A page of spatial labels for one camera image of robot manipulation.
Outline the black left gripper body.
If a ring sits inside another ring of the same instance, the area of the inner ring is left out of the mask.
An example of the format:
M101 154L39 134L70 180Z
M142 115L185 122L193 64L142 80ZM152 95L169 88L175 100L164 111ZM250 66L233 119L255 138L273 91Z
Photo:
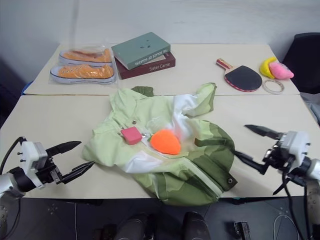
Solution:
M46 160L39 160L36 165L36 170L36 176L43 185L52 182L55 182L56 184L62 183L62 174L53 162L52 156L48 156Z

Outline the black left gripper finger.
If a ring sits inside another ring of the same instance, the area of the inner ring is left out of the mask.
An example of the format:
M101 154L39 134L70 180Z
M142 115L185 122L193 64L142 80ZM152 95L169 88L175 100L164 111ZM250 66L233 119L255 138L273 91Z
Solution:
M63 184L67 184L79 178L84 173L86 173L94 164L95 164L95 161L89 161L73 168L70 173L62 176L60 182Z
M66 153L66 152L74 149L75 147L77 147L81 143L82 143L81 141L64 142L64 143L61 143L61 144L58 144L58 145L55 145L53 147L46 149L46 152L49 157L53 157L57 154Z

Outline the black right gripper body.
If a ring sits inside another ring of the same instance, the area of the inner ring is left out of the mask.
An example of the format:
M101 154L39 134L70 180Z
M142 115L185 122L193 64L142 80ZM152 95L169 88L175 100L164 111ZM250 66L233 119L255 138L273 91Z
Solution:
M262 161L283 173L289 173L293 166L295 157L289 153L289 150L282 146L281 141L277 141L271 148L269 148Z

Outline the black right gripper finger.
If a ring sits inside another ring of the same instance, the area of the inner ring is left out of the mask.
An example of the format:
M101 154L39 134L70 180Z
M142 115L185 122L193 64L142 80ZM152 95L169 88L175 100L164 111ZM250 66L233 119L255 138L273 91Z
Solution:
M273 140L280 140L281 137L283 136L282 132L277 132L275 130L272 130L270 128L267 128L265 126L260 126L260 125L254 125L254 124L245 124L244 125L246 128L251 130L252 132L262 136L262 137L268 137Z
M257 163L253 160L252 157L242 153L242 152L239 152L237 150L234 151L234 155L241 161L243 162L244 164L252 167L253 169L257 170L260 174L264 175L267 171L267 166L264 165L264 164L260 164L260 163Z

